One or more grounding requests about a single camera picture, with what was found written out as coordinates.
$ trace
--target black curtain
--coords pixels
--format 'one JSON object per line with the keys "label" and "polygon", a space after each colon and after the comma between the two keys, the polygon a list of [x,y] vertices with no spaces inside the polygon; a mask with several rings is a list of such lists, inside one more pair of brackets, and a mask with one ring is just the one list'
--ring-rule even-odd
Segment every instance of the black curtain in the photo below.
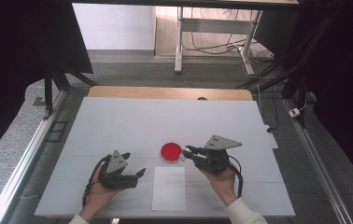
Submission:
{"label": "black curtain", "polygon": [[92,73],[71,4],[0,1],[0,139],[51,64]]}
{"label": "black curtain", "polygon": [[308,89],[314,111],[353,163],[353,0],[322,37],[310,59]]}

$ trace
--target human hand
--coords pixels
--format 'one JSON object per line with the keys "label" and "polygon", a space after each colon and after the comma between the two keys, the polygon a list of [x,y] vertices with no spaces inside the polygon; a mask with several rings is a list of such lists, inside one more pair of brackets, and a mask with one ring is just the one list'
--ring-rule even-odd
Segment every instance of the human hand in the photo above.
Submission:
{"label": "human hand", "polygon": [[80,212],[80,216],[86,221],[92,222],[95,216],[112,201],[113,197],[123,189],[107,189],[98,182],[98,175],[102,166],[99,166],[92,178],[92,185],[87,196],[86,205]]}
{"label": "human hand", "polygon": [[202,169],[199,170],[206,176],[212,189],[218,194],[226,206],[237,200],[237,196],[234,193],[235,173],[230,168],[216,175],[210,174]]}

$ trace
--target white table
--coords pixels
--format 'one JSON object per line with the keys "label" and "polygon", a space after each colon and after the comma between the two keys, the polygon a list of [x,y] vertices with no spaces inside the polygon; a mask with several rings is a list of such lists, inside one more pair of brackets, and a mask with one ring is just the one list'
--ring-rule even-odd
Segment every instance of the white table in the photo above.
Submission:
{"label": "white table", "polygon": [[[243,167],[247,205],[264,216],[294,216],[255,102],[101,97],[84,99],[35,214],[72,217],[78,213],[95,164],[117,149],[132,153],[124,174],[147,170],[136,189],[119,194],[99,217],[226,217],[224,205],[192,161],[168,164],[160,158],[165,143],[202,147],[212,134],[243,143],[228,153]],[[182,185],[171,179],[161,187],[184,186],[185,195],[179,195],[185,200],[184,209],[152,210],[153,180],[159,167],[183,170]],[[175,200],[168,203],[181,204]]]}

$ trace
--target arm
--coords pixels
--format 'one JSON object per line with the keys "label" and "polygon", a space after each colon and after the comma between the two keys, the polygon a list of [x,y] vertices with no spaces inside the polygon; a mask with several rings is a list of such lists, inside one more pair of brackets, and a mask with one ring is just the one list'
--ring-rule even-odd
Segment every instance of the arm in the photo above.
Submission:
{"label": "arm", "polygon": [[266,220],[257,212],[253,212],[234,193],[235,173],[227,168],[218,175],[212,175],[207,171],[200,170],[208,178],[212,189],[218,194],[226,205],[224,211],[232,224],[265,224]]}
{"label": "arm", "polygon": [[92,179],[92,186],[87,197],[86,205],[79,214],[76,214],[70,224],[88,224],[92,222],[99,212],[112,201],[113,197],[123,189],[106,189],[98,183],[98,174],[101,166],[98,167]]}

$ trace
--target wooden edge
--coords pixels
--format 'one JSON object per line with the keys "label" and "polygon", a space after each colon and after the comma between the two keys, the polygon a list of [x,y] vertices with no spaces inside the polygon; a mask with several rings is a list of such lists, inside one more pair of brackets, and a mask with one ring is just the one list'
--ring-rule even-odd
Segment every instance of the wooden edge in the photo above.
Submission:
{"label": "wooden edge", "polygon": [[219,101],[252,101],[252,94],[247,90],[224,89],[189,89],[163,87],[124,87],[94,86],[90,88],[89,97],[140,98],[140,99],[178,99]]}

